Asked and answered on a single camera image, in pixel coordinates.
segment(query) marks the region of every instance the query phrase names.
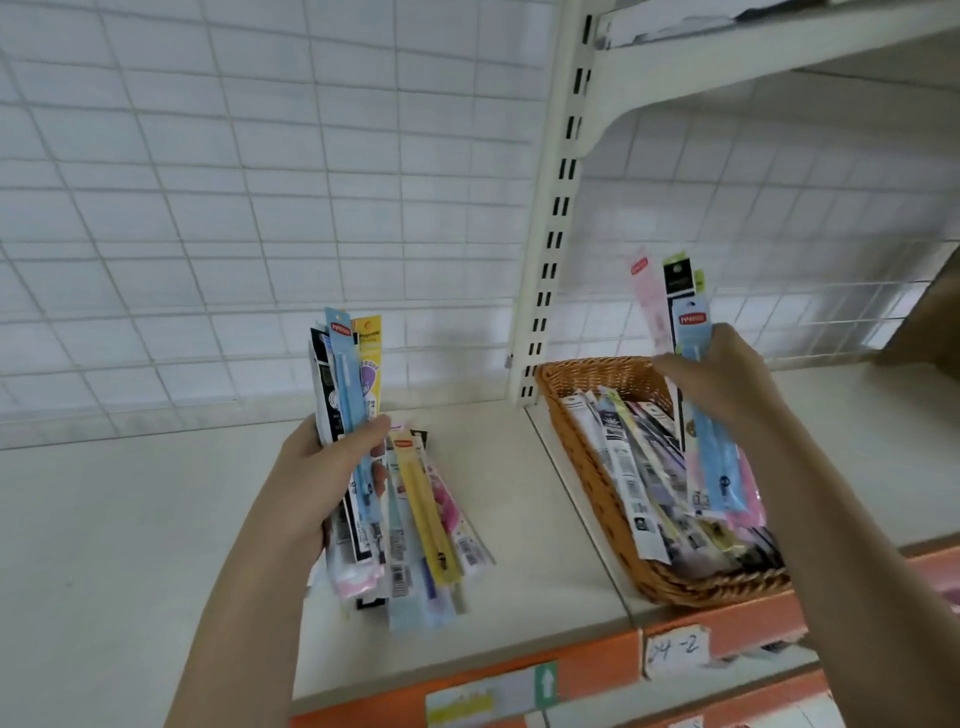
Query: stack of toothbrush packages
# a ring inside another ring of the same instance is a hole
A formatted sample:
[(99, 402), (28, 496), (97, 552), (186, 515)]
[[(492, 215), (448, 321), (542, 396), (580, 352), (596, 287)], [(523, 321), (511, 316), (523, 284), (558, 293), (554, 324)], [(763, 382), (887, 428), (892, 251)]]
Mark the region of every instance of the stack of toothbrush packages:
[[(381, 320), (328, 308), (310, 329), (317, 435), (330, 445), (380, 411)], [(386, 443), (381, 506), (365, 457), (331, 517), (327, 577), (346, 605), (386, 605), (395, 631), (439, 627), (466, 610), (465, 577), (493, 567), (426, 453), (427, 433), (395, 425)], [(313, 569), (312, 588), (320, 562)]]
[[(699, 360), (711, 334), (703, 272), (684, 254), (657, 266), (641, 250), (631, 281), (656, 353)], [(564, 399), (614, 484), (637, 554), (690, 579), (781, 568), (742, 450), (669, 386), (673, 418), (609, 387)]]

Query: red label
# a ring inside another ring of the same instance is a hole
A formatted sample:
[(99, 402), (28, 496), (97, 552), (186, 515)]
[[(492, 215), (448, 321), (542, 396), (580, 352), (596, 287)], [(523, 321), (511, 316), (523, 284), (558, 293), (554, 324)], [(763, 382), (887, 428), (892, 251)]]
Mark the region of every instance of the red label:
[(681, 326), (693, 326), (694, 324), (705, 324), (707, 314), (697, 311), (695, 313), (685, 313), (680, 317)]

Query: left hand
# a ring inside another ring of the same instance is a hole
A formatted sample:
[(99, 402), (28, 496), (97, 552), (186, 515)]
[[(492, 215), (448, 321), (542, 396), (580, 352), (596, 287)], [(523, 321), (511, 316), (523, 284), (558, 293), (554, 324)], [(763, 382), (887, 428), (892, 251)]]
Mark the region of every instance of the left hand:
[[(389, 431), (390, 418), (380, 415), (333, 445), (321, 447), (316, 418), (308, 417), (283, 442), (244, 528), (274, 541), (279, 538), (285, 545), (314, 537), (322, 545), (324, 521), (347, 492), (350, 475), (364, 455), (383, 454)], [(386, 477), (383, 466), (374, 463), (373, 484), (378, 496)]]

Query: brown basket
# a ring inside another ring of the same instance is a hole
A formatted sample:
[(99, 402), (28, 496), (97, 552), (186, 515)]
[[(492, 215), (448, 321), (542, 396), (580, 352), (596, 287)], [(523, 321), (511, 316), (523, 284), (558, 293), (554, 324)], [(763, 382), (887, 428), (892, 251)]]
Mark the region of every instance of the brown basket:
[(572, 359), (537, 368), (537, 383), (550, 408), (550, 421), (566, 454), (580, 476), (593, 513), (603, 525), (607, 540), (636, 587), (653, 601), (686, 607), (714, 607), (774, 595), (791, 588), (785, 569), (729, 573), (706, 579), (684, 579), (657, 561), (636, 554), (623, 504), (607, 471), (588, 444), (580, 427), (561, 402), (576, 389), (616, 389), (625, 400), (651, 400), (665, 412), (673, 411), (666, 382), (645, 356), (611, 356)]

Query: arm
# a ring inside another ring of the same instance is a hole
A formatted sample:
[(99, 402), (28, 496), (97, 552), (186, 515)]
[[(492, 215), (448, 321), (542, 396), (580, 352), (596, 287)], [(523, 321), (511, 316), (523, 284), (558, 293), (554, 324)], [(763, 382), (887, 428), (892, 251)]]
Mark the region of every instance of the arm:
[(760, 356), (717, 325), (703, 362), (654, 364), (747, 454), (847, 725), (956, 725), (960, 623), (789, 411)]
[[(320, 449), (310, 417), (283, 443), (204, 607), (166, 728), (287, 724), (322, 523), (389, 429), (381, 416)], [(378, 491), (384, 475), (374, 473)]]

